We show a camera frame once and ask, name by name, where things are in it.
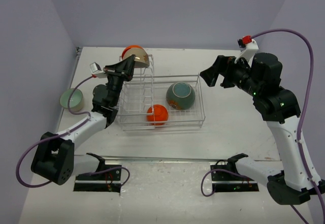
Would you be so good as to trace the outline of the plain beige bowl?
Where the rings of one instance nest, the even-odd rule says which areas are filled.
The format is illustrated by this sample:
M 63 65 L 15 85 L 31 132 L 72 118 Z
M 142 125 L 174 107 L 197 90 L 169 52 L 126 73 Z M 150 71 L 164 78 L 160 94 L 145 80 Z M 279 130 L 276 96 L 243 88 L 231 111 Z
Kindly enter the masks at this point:
M 70 102 L 70 110 L 73 112 L 78 112 L 84 107 L 84 97 L 80 93 L 74 93 L 70 100 L 69 94 L 62 98 L 62 106 L 68 109 L 68 102 Z

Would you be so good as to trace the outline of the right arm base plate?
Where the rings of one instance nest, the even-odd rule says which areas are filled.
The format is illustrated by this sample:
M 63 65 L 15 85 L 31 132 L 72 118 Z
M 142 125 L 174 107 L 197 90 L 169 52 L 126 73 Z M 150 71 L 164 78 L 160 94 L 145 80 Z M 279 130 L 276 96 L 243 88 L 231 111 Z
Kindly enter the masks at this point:
M 210 166 L 212 189 L 215 193 L 239 193 L 258 192 L 259 187 L 256 181 L 250 178 L 237 177 L 226 172 L 215 171 L 215 169 L 226 170 L 226 162 L 218 162 Z

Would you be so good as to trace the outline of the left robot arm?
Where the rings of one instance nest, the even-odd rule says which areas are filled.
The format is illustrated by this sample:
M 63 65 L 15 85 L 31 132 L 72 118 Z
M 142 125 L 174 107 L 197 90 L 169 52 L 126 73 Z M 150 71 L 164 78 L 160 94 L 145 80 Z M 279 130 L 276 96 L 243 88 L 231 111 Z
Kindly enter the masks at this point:
M 76 156 L 75 150 L 96 133 L 109 127 L 118 112 L 118 101 L 124 82 L 132 80 L 135 56 L 103 69 L 97 63 L 91 64 L 93 78 L 107 78 L 106 84 L 93 89 L 92 110 L 74 126 L 60 133 L 45 133 L 37 145 L 31 171 L 49 182 L 62 185 L 72 175 L 91 176 L 99 180 L 120 167 L 106 169 L 105 160 L 93 153 Z

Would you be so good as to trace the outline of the floral beige bowl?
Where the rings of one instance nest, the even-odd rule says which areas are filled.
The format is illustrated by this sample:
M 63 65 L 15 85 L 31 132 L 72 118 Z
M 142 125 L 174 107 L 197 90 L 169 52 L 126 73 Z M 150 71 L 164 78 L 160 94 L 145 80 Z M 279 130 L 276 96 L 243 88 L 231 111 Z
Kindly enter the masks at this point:
M 141 48 L 130 48 L 122 53 L 122 58 L 128 58 L 129 56 L 135 55 L 135 68 L 147 68 L 150 66 L 149 56 L 144 49 Z

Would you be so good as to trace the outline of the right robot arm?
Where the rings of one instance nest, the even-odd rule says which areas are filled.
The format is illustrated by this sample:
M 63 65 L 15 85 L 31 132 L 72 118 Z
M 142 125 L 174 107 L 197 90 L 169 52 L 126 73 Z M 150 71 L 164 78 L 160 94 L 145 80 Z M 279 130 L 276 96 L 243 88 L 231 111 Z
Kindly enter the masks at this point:
M 280 205 L 300 205 L 311 195 L 324 193 L 324 180 L 317 174 L 307 147 L 297 137 L 301 111 L 293 92 L 280 86 L 282 63 L 270 53 L 245 58 L 219 55 L 214 64 L 200 72 L 209 87 L 223 76 L 221 87 L 238 87 L 253 99 L 255 109 L 270 129 L 283 164 L 283 170 L 267 168 L 241 153 L 227 159 L 230 179 L 250 178 L 268 189 Z

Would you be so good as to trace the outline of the mint green bowl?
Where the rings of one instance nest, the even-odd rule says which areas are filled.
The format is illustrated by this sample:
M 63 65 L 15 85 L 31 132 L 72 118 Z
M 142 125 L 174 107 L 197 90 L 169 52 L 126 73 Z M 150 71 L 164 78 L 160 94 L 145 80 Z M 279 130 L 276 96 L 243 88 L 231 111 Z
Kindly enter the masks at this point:
M 74 90 L 70 88 L 66 90 L 59 99 L 60 105 L 67 109 L 68 103 L 70 103 L 70 109 L 76 109 L 82 106 L 83 94 L 79 89 Z

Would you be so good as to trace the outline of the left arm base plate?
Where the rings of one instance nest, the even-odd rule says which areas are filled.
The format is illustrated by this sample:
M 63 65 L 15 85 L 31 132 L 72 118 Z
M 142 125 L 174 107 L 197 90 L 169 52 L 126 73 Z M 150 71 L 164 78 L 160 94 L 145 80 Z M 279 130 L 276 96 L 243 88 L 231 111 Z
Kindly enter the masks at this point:
M 121 168 L 98 175 L 76 176 L 73 191 L 120 193 Z

